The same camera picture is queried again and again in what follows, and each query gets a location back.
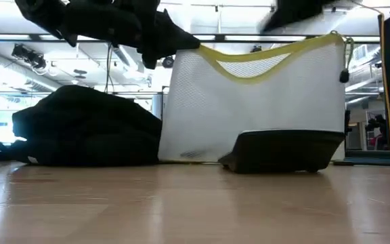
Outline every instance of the white mesh bag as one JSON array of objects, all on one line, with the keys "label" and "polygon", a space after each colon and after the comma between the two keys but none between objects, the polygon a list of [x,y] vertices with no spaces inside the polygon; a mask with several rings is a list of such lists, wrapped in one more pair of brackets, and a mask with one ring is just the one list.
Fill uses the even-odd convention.
[{"label": "white mesh bag", "polygon": [[179,51],[159,159],[216,162],[248,130],[344,132],[344,52],[334,33],[245,55]]}]

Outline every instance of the wooden floor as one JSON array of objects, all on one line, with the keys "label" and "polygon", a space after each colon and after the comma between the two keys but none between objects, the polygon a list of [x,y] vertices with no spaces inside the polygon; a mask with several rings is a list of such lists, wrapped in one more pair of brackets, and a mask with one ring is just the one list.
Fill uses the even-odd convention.
[{"label": "wooden floor", "polygon": [[0,243],[390,243],[390,167],[0,164]]}]

